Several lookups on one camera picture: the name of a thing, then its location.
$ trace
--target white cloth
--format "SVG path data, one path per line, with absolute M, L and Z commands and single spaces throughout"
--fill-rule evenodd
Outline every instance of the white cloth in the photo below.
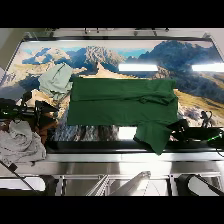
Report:
M 9 132 L 0 131 L 0 155 L 3 162 L 10 165 L 45 159 L 46 149 L 27 121 L 11 121 Z

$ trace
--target mountain landscape print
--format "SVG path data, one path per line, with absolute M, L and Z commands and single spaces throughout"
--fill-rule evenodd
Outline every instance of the mountain landscape print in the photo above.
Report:
M 85 40 L 22 43 L 0 83 L 0 98 L 19 102 L 26 91 L 33 101 L 42 99 L 58 107 L 53 141 L 118 140 L 116 126 L 67 126 L 68 93 L 53 100 L 39 89 L 38 78 L 57 64 L 66 63 L 72 77 L 119 79 L 174 79 L 179 98 L 178 118 L 190 126 L 202 125 L 201 112 L 212 114 L 211 123 L 224 126 L 224 73 L 195 72 L 192 65 L 223 62 L 212 42 L 177 40 Z M 120 63 L 155 64 L 156 72 L 120 72 Z

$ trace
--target clothing pile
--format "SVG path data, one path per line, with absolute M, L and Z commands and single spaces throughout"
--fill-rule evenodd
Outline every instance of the clothing pile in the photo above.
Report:
M 66 63 L 55 65 L 38 79 L 40 91 L 48 94 L 54 100 L 60 100 L 72 88 L 72 82 L 69 81 L 72 70 Z
M 134 140 L 161 154 L 176 122 L 174 80 L 74 78 L 68 125 L 136 125 Z
M 27 121 L 11 121 L 0 130 L 0 156 L 6 165 L 26 163 L 45 159 L 46 149 Z

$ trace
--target green shirt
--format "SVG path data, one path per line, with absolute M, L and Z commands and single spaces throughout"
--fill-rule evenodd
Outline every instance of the green shirt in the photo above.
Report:
M 136 125 L 135 137 L 161 154 L 177 121 L 174 80 L 75 78 L 68 125 Z

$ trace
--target light green cloth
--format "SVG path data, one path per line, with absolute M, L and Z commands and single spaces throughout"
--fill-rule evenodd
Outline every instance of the light green cloth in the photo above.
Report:
M 135 137 L 161 154 L 177 121 L 174 80 L 75 78 L 68 125 L 136 125 Z
M 40 76 L 39 88 L 54 100 L 59 100 L 72 88 L 72 82 L 69 82 L 71 75 L 72 68 L 69 65 L 57 64 Z

